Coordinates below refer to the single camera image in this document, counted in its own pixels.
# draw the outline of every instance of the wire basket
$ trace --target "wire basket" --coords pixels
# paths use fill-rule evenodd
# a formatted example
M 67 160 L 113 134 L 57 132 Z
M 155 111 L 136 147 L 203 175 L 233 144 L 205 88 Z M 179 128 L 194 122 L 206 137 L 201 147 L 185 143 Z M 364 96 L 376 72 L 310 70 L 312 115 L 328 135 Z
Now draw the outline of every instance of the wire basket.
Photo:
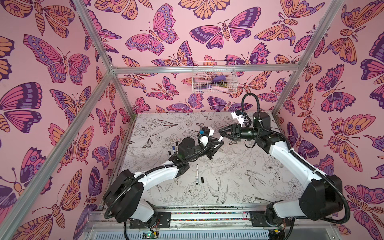
M 194 61 L 192 67 L 192 92 L 194 93 L 234 93 L 238 78 L 236 65 L 212 65 L 212 61 Z

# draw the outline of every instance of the butterfly drawing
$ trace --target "butterfly drawing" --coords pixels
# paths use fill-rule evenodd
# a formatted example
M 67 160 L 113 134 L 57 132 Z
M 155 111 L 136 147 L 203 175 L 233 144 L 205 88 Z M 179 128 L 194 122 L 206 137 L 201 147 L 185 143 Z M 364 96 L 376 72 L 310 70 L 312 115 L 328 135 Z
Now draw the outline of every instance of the butterfly drawing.
M 61 136 L 64 134 L 64 130 L 61 129 L 56 124 L 51 123 L 48 129 L 51 139 L 51 144 L 56 146 L 56 144 L 61 139 Z M 83 134 L 81 134 L 79 138 L 79 133 L 77 138 L 70 144 L 68 149 L 65 151 L 64 156 L 60 160 L 60 168 L 57 170 L 57 173 L 61 171 L 61 168 L 67 166 L 72 162 L 73 159 L 77 159 L 77 161 L 84 161 L 85 164 L 88 164 L 86 158 L 89 153 L 89 146 L 91 145 L 93 138 L 93 126 L 87 128 Z
M 336 89 L 343 81 L 338 85 L 338 81 L 344 71 L 344 65 L 337 65 L 335 68 L 328 69 L 325 77 L 322 77 L 318 83 L 316 83 L 316 90 L 318 92 L 327 91 L 322 97 L 327 97 L 321 104 L 321 110 L 323 112 L 331 112 L 333 110 L 342 112 L 346 107 L 351 106 L 356 98 L 348 93 L 336 92 L 344 88 Z
M 58 205 L 57 199 L 56 203 L 53 204 L 52 207 L 39 208 L 52 209 L 52 213 L 38 217 L 19 226 L 13 235 L 12 240 L 48 239 L 52 231 L 53 219 L 55 219 L 59 227 L 65 228 L 65 218 L 61 210 L 71 211 L 79 205 L 81 200 L 81 192 L 79 190 L 82 176 L 83 171 L 80 169 L 72 177 Z
M 216 112 L 221 112 L 223 110 L 228 112 L 241 110 L 241 103 L 226 102 L 218 97 L 208 97 L 207 100 L 209 105 L 212 106 L 211 110 L 215 110 Z M 252 104 L 244 103 L 244 110 L 250 109 L 251 107 Z
M 43 35 L 45 31 L 45 20 L 42 15 L 44 13 L 45 18 L 53 31 L 62 38 L 68 37 L 69 30 L 66 26 L 69 26 L 73 21 L 75 16 L 74 12 L 68 7 L 58 5 L 43 8 L 40 4 L 41 2 L 42 1 L 32 2 L 31 0 L 0 1 L 7 12 L 19 18 L 28 17 L 34 7 L 36 10 L 36 25 L 41 35 Z
M 350 29 L 342 29 L 340 34 L 343 35 L 344 38 L 339 38 L 331 42 L 324 49 L 323 54 L 328 50 L 332 50 L 335 55 L 339 54 L 340 59 L 344 62 L 356 64 L 357 53 L 355 46 L 353 45 L 353 41 L 349 38 L 349 36 L 351 36 L 351 38 L 357 42 L 359 38 L 357 37 L 356 33 L 359 33 L 365 28 L 365 26 L 362 25 L 376 17 L 383 10 L 383 1 L 370 2 L 362 10 L 360 7 L 357 7 L 351 12 L 347 12 L 347 5 L 344 5 L 341 11 L 341 21 Z
M 115 48 L 113 48 L 110 45 L 106 44 L 108 42 L 108 40 L 106 40 L 106 38 L 108 38 L 108 39 L 120 39 L 121 36 L 117 35 L 116 33 L 111 32 L 109 30 L 103 29 L 101 23 L 99 23 L 99 20 L 96 18 L 95 13 L 93 11 L 91 11 L 91 10 L 88 10 L 88 13 L 89 13 L 89 16 L 91 17 L 93 25 L 95 26 L 96 31 L 97 31 L 100 39 L 101 39 L 101 42 L 103 43 L 104 49 L 107 52 L 119 53 L 118 50 L 116 50 Z M 84 23 L 81 20 L 80 16 L 79 16 L 79 19 L 80 19 L 81 25 L 83 26 L 84 32 L 86 34 L 84 49 L 88 50 L 91 46 L 92 46 L 92 48 L 95 48 L 95 46 L 93 44 L 93 41 L 92 41 L 91 37 L 89 36 L 88 30 L 84 26 Z M 99 60 L 99 53 L 97 52 L 97 50 L 95 50 L 95 57 L 96 57 L 96 61 L 98 61 Z
M 344 189 L 350 194 L 347 195 L 349 199 L 347 201 L 355 220 L 367 229 L 374 240 L 382 240 L 375 221 L 382 227 L 383 221 L 377 214 L 382 214 L 383 208 L 380 206 L 371 207 L 370 205 L 381 204 L 384 202 L 384 189 L 380 187 L 370 189 L 363 185 L 357 185 L 356 189 L 353 186 L 347 185 L 344 186 Z
M 129 50 L 137 49 L 140 52 L 149 50 L 159 56 L 164 51 L 162 42 L 171 44 L 179 39 L 175 30 L 172 28 L 176 22 L 172 16 L 172 12 L 172 6 L 167 3 L 162 5 L 153 17 L 153 30 L 150 29 L 149 34 L 140 33 L 129 38 L 125 43 L 127 48 Z
M 295 106 L 293 105 L 293 101 L 295 100 L 295 98 L 293 96 L 297 93 L 299 87 L 299 83 L 293 86 L 291 92 L 288 94 L 286 100 L 283 103 L 284 109 L 288 110 L 289 113 L 292 113 L 292 116 L 295 114 Z
M 188 101 L 185 99 L 184 102 L 179 102 L 175 104 L 171 104 L 167 107 L 168 111 L 175 111 L 175 112 L 183 112 L 183 113 L 191 113 L 194 109 L 200 109 L 203 108 L 204 105 L 201 102 L 203 100 L 203 94 L 202 93 L 192 93 Z
M 188 10 L 193 9 L 195 16 L 197 18 L 211 19 L 212 14 L 217 10 L 225 10 L 225 8 L 230 4 L 230 0 L 181 0 L 179 5 L 182 8 Z
M 93 167 L 88 181 L 88 195 L 85 197 L 84 205 L 97 201 L 97 195 L 103 191 L 103 178 L 100 178 L 100 172 L 96 167 Z
M 83 108 L 85 102 L 91 96 L 91 87 L 86 87 L 81 93 L 79 98 L 72 94 L 73 98 L 68 94 L 51 89 L 50 90 L 52 97 L 55 98 L 55 101 L 59 108 L 64 110 L 65 116 L 68 119 L 68 126 L 72 123 L 76 115 L 80 112 L 80 109 Z
M 112 162 L 116 160 L 116 153 L 119 147 L 120 137 L 117 135 L 113 138 L 112 142 L 107 147 L 97 147 L 92 151 L 92 157 L 97 162 L 101 162 L 103 169 L 105 170 L 109 165 L 109 160 Z
M 199 43 L 207 43 L 207 48 L 223 48 L 224 38 L 229 41 L 232 36 L 235 43 L 239 43 L 243 38 L 247 38 L 251 35 L 251 30 L 245 28 L 253 28 L 256 21 L 261 14 L 260 7 L 249 8 L 237 16 L 235 16 L 231 22 L 227 25 L 225 20 L 221 24 L 221 27 L 206 25 L 192 29 L 189 32 L 191 37 Z
M 91 64 L 89 57 L 80 53 L 73 54 L 69 58 L 62 53 L 62 57 L 46 41 L 27 34 L 24 34 L 23 43 L 33 51 L 38 62 L 48 66 L 52 82 L 63 83 L 69 75 L 74 84 L 83 84 L 83 73 L 88 71 L 87 68 Z
M 267 64 L 268 60 L 266 59 L 266 57 L 268 57 L 268 54 L 270 54 L 270 52 L 266 48 L 266 45 L 264 43 L 259 43 L 253 49 L 250 56 L 249 56 L 249 52 L 247 57 L 244 57 L 243 54 L 241 54 L 241 56 L 245 60 L 235 55 L 226 55 L 224 60 L 227 61 L 225 65 L 245 65 L 245 64 L 261 65 L 261 64 Z M 238 77 L 240 77 L 244 74 L 244 72 L 243 71 L 236 72 L 236 74 Z
M 153 10 L 151 2 L 149 0 L 138 0 L 141 4 Z M 124 19 L 134 20 L 139 14 L 139 10 L 135 0 L 122 0 L 122 1 L 111 1 L 111 0 L 97 0 L 95 2 L 95 8 L 105 11 L 120 13 Z
M 104 113 L 96 108 L 96 114 L 99 117 L 99 124 L 100 127 L 103 128 L 103 133 L 104 135 L 107 135 L 107 132 L 110 132 L 111 134 L 113 133 L 113 127 L 116 124 L 116 116 L 117 116 L 117 111 L 113 111 L 111 114 L 111 109 L 109 109 L 109 112 L 107 113 L 107 110 L 104 108 Z
M 41 115 L 36 111 L 24 110 L 25 108 L 38 109 L 41 106 L 42 90 L 40 84 L 35 82 L 20 84 L 0 99 L 0 129 L 11 131 L 9 123 L 12 123 L 23 133 L 29 133 L 34 123 L 40 122 Z
M 253 77 L 253 75 L 251 75 L 247 79 L 246 83 L 242 84 L 242 86 L 238 86 L 236 92 L 229 94 L 229 96 L 231 98 L 237 98 L 237 97 L 241 96 L 241 94 L 243 93 L 243 90 L 246 93 L 250 93 L 251 92 L 250 88 L 255 89 L 255 90 L 261 90 L 261 89 L 265 88 L 266 87 L 266 81 L 267 81 L 268 77 L 271 75 L 271 73 L 272 73 L 272 71 L 264 71 L 264 72 L 260 73 L 259 75 L 257 75 L 254 79 L 252 79 L 249 82 L 249 84 L 247 84 L 249 78 Z
M 275 84 L 275 89 L 274 90 L 271 89 L 271 92 L 262 93 L 262 94 L 257 95 L 259 100 L 261 100 L 261 101 L 265 100 L 265 101 L 271 102 L 271 103 L 276 102 L 278 100 L 278 97 L 280 96 L 280 94 L 283 92 L 285 85 L 287 84 L 286 81 L 284 81 L 284 79 L 285 78 L 280 78 L 279 80 L 277 80 L 277 82 Z
M 122 59 L 129 68 L 140 67 L 140 64 L 134 59 L 128 58 L 123 55 Z M 135 73 L 135 74 L 126 74 L 125 78 L 119 78 L 121 85 L 123 86 L 132 86 L 134 88 L 141 88 L 144 93 L 147 92 L 147 88 L 140 81 L 143 81 L 143 77 L 152 77 L 157 73 Z
M 298 101 L 299 108 L 304 110 L 304 112 L 301 112 L 298 115 L 298 117 L 299 118 L 305 117 L 305 119 L 303 120 L 303 124 L 302 124 L 302 128 L 303 128 L 304 132 L 306 132 L 306 133 L 310 132 L 315 137 L 322 139 L 323 138 L 323 132 L 321 131 L 321 129 L 320 129 L 319 125 L 317 124 L 317 122 L 311 116 L 311 114 L 314 115 L 312 113 L 312 108 L 314 107 L 314 103 L 315 103 L 315 100 L 316 100 L 316 99 L 314 99 L 313 106 L 310 109 L 311 102 L 312 102 L 312 94 L 313 94 L 313 84 L 310 83 L 308 85 L 307 89 L 305 90 L 305 93 L 303 94 L 303 96 L 301 96 L 299 98 L 299 101 Z
M 384 83 L 384 57 L 382 52 L 384 51 L 384 32 L 380 34 L 375 43 L 373 44 L 369 55 L 376 58 L 379 61 L 373 59 L 364 59 L 361 62 L 361 68 L 363 69 L 361 80 L 367 80 L 379 76 L 373 84 Z M 384 84 L 376 88 L 369 95 L 370 98 L 379 101 L 379 106 L 384 109 Z
M 131 121 L 131 116 L 129 115 L 129 113 L 125 110 L 125 108 L 120 108 L 119 109 L 119 113 L 121 115 L 121 120 L 124 124 L 128 123 Z
M 329 146 L 334 153 L 339 153 L 339 157 L 342 158 L 349 167 L 355 171 L 362 172 L 360 159 L 348 142 L 357 147 L 351 142 L 351 138 L 360 137 L 350 136 L 362 132 L 369 127 L 376 118 L 370 114 L 359 114 L 348 117 L 346 120 L 337 118 L 333 121 L 331 117 L 328 119 L 332 121 L 331 127 L 334 135 L 329 138 L 328 144 L 324 145 L 324 147 Z
M 12 65 L 4 57 L 10 56 L 11 52 L 15 49 L 14 44 L 15 41 L 0 36 L 0 81 L 9 79 L 9 74 L 12 72 Z
M 132 103 L 132 110 L 134 113 L 139 114 L 145 111 L 149 111 L 151 108 L 145 103 L 143 97 L 136 99 L 135 104 Z
M 298 64 L 300 61 L 300 56 L 301 55 L 298 55 L 295 58 L 288 56 L 289 58 L 291 58 L 291 60 L 289 60 L 286 56 L 283 56 L 281 54 L 277 54 L 275 56 L 275 62 L 276 62 L 276 64 Z
M 150 98 L 157 98 L 157 99 L 167 99 L 167 100 L 173 100 L 173 96 L 179 95 L 179 92 L 176 90 L 176 86 L 173 85 L 169 78 L 166 76 L 163 77 L 163 86 L 161 86 L 160 83 L 156 83 L 159 88 L 152 88 L 153 91 L 156 92 L 151 92 L 147 93 L 146 96 Z
M 312 64 L 316 64 L 316 63 L 312 63 L 311 61 L 312 61 L 312 59 L 305 65 L 305 68 L 303 70 L 303 74 L 301 75 L 301 76 L 305 75 L 305 82 L 308 82 L 309 80 L 311 80 L 312 76 L 320 73 L 321 70 L 323 69 L 319 65 L 313 65 L 312 66 Z
M 292 147 L 297 149 L 297 153 L 304 159 L 307 157 L 312 158 L 319 155 L 319 150 L 310 142 L 303 140 L 303 137 L 297 133 L 295 126 L 291 123 L 287 123 L 288 140 Z
M 277 38 L 277 40 L 288 39 L 290 41 L 290 45 L 293 46 L 293 44 L 295 43 L 296 36 L 294 31 L 288 26 L 297 25 L 299 22 L 296 21 L 295 19 L 290 19 L 290 18 L 302 18 L 302 17 L 309 16 L 317 12 L 325 4 L 325 3 L 321 3 L 313 8 L 313 7 L 310 7 L 309 3 L 307 3 L 306 1 L 301 1 L 300 3 L 299 1 L 300 0 L 280 0 L 280 5 L 287 19 L 285 19 L 285 16 L 283 13 L 279 12 L 278 15 L 280 20 L 277 20 L 272 23 L 273 25 L 276 25 L 276 24 L 279 24 L 279 25 L 273 26 L 262 32 L 259 32 L 254 36 L 254 38 L 264 40 L 264 41 L 270 41 L 275 38 Z

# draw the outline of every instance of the pink wallpaper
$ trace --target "pink wallpaper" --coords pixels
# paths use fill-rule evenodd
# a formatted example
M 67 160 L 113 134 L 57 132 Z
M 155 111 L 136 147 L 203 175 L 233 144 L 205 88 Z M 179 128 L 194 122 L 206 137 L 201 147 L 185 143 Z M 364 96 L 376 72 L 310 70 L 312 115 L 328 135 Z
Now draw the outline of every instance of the pink wallpaper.
M 324 49 L 312 57 L 316 64 L 305 69 L 279 117 L 296 151 L 342 179 L 352 211 L 339 226 L 344 238 L 378 240 L 384 236 L 384 33 L 377 26 L 384 1 L 344 3 Z M 312 76 L 318 66 L 322 71 Z

